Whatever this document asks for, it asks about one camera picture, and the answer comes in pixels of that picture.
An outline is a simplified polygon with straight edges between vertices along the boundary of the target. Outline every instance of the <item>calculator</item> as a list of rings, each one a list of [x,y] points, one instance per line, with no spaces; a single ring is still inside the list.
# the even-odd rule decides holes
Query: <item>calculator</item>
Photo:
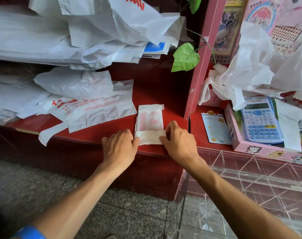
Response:
[[[241,110],[245,134],[250,142],[277,144],[284,141],[271,100],[267,96],[245,98]]]

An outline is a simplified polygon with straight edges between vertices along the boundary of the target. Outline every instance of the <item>calculator screen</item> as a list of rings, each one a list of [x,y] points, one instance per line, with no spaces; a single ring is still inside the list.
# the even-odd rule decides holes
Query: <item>calculator screen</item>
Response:
[[[245,106],[245,110],[266,109],[266,108],[269,108],[267,103],[250,104],[250,105]]]

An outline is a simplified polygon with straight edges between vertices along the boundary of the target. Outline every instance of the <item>clear plastic case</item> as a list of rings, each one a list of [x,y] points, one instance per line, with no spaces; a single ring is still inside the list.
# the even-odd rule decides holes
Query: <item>clear plastic case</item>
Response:
[[[216,173],[302,236],[302,165],[206,148],[198,151]],[[170,206],[167,238],[237,238],[186,171]]]

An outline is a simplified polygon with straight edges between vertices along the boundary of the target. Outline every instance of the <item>blue wristband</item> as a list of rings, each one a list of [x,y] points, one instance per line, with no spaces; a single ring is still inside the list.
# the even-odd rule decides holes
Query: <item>blue wristband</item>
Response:
[[[14,237],[20,239],[46,239],[34,226],[28,225],[20,229]]]

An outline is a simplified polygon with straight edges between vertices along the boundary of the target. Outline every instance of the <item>granite floor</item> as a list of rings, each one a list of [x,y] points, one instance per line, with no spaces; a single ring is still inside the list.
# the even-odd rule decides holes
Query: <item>granite floor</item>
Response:
[[[0,160],[0,239],[30,223],[82,180]],[[172,202],[121,189],[108,189],[92,210],[79,239],[169,238]]]

